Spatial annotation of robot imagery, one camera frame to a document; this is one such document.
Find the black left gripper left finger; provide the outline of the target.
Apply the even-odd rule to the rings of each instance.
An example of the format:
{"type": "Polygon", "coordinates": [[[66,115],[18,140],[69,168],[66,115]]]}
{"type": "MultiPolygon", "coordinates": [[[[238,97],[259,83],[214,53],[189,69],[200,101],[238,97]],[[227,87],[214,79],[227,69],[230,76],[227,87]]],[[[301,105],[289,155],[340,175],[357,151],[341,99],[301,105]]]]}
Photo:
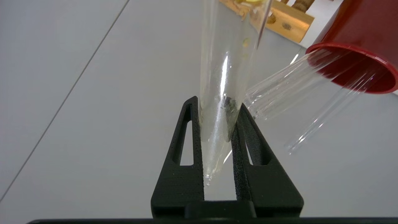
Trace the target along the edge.
{"type": "Polygon", "coordinates": [[[183,218],[185,207],[204,200],[198,98],[185,101],[151,197],[153,218],[183,218]],[[192,122],[193,164],[180,164],[188,122],[192,122]]]}

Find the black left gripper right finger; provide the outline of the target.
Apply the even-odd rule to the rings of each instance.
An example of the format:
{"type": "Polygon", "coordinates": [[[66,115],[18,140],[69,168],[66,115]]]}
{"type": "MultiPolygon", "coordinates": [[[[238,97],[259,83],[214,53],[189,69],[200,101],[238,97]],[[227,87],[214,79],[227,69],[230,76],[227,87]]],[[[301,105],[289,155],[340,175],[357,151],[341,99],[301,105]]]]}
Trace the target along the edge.
{"type": "Polygon", "coordinates": [[[231,143],[237,200],[250,201],[257,217],[299,217],[304,199],[245,105],[231,143]]]}

